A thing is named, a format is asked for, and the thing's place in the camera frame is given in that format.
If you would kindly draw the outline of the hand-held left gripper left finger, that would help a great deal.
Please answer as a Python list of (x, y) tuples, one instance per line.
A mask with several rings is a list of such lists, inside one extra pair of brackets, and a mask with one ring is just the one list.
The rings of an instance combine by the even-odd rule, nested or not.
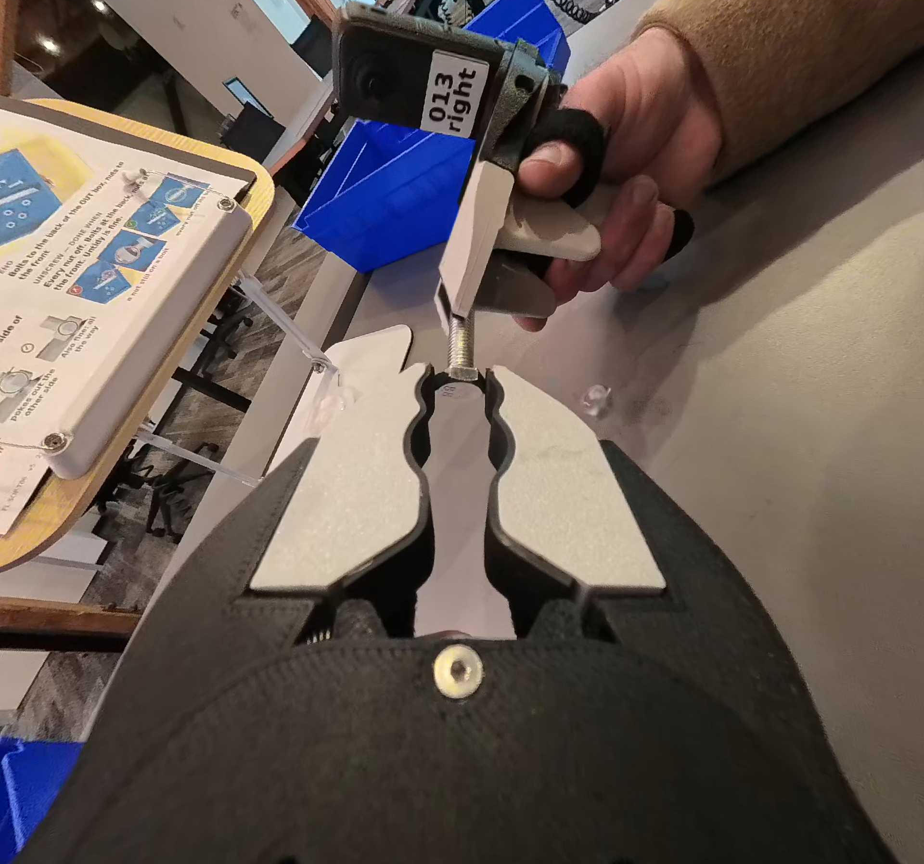
[(334, 610), (369, 602), (392, 637), (414, 634), (435, 534), (423, 465), (434, 371), (411, 365), (344, 412), (314, 444), (248, 583)]

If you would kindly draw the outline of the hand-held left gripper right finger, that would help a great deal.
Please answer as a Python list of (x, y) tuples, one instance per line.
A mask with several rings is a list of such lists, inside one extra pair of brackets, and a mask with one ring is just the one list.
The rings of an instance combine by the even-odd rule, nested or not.
[(484, 566), (524, 639), (543, 608), (661, 597), (667, 581), (591, 427), (503, 366), (487, 372)]

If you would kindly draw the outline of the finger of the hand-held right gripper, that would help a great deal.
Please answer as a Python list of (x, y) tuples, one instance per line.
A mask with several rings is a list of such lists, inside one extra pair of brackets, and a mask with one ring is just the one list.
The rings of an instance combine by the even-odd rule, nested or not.
[(493, 251), (475, 297), (475, 310), (520, 318), (547, 319), (557, 308), (545, 281), (549, 257)]
[(438, 267), (435, 307), (441, 321), (467, 318), (475, 309), (513, 313), (510, 296), (495, 285), (489, 286), (488, 297), (477, 298), (513, 188), (508, 170), (481, 160), (472, 166)]

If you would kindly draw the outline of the steel hex bolt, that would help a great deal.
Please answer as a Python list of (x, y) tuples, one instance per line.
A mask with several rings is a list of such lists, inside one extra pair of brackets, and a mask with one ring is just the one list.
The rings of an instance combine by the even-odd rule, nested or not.
[(475, 366), (474, 320), (451, 314), (448, 325), (447, 364), (445, 371), (435, 376), (435, 395), (451, 401), (482, 396), (485, 381)]

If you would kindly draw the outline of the person's right forearm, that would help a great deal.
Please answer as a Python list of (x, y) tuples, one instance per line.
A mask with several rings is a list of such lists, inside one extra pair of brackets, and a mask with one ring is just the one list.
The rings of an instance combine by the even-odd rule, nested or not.
[(635, 28), (692, 52), (722, 128), (714, 181), (774, 151), (922, 49), (923, 0), (657, 0)]

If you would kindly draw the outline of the grey desk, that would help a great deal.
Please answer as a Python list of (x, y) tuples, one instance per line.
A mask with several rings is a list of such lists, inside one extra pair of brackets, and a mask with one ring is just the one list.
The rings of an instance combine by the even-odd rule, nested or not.
[(922, 81), (918, 53), (712, 189), (644, 290), (580, 294), (535, 335), (476, 326), (481, 368), (576, 411), (734, 562), (903, 862), (923, 825)]

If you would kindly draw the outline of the person's right hand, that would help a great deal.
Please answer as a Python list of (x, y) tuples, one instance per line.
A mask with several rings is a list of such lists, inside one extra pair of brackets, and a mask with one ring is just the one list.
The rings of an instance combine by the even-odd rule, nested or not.
[(616, 191), (591, 261), (555, 259), (545, 281), (558, 306), (606, 284), (638, 288), (664, 261), (678, 211), (698, 200), (722, 148), (709, 80), (669, 29), (644, 29), (564, 95), (560, 107), (595, 117), (608, 133), (601, 181)]

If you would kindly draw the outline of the clear sign stand white base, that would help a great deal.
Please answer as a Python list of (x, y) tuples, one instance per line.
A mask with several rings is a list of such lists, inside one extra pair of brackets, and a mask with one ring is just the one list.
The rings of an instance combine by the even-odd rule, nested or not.
[(410, 327), (399, 324), (355, 337), (322, 351), (262, 288), (257, 278), (240, 273), (237, 284), (297, 345), (310, 363), (305, 387), (287, 420), (273, 456), (262, 470), (266, 475), (302, 442), (321, 436), (340, 414), (379, 383), (403, 370), (412, 344)]

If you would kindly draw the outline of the black office chair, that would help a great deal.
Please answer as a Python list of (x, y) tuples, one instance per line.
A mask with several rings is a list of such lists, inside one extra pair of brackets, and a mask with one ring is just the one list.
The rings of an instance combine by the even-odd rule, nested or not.
[(166, 472), (156, 474), (154, 465), (147, 462), (150, 448), (149, 444), (144, 444), (135, 454), (132, 452), (133, 445), (128, 445), (88, 509), (103, 515), (109, 503), (119, 500), (122, 490), (149, 490), (151, 499), (145, 533), (179, 544), (184, 531), (179, 528), (178, 520), (190, 520), (193, 513), (189, 487), (198, 480), (212, 478), (214, 472), (201, 464), (181, 459)]
[(175, 400), (170, 403), (167, 413), (175, 412), (177, 406), (183, 401), (189, 391), (194, 391), (227, 408), (245, 414), (250, 401), (237, 392), (220, 385), (214, 381), (209, 373), (218, 356), (223, 353), (232, 361), (237, 357), (237, 351), (232, 347), (232, 339), (242, 329), (253, 326), (253, 319), (248, 314), (251, 301), (235, 286), (225, 290), (214, 311), (206, 323), (211, 326), (201, 329), (201, 336), (205, 338), (205, 346), (196, 362), (189, 369), (178, 367), (172, 379), (179, 383), (179, 391)]

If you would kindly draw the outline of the wood-edged office table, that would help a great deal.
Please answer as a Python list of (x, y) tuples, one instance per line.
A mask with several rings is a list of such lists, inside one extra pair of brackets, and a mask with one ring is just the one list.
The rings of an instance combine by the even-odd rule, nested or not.
[(1, 598), (1, 650), (121, 653), (143, 616), (114, 604)]

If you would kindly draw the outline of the printed instruction sign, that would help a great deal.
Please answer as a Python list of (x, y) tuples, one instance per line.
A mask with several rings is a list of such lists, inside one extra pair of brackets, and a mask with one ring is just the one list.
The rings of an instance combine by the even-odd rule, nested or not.
[(247, 166), (2, 99), (2, 441), (87, 473), (251, 219)]

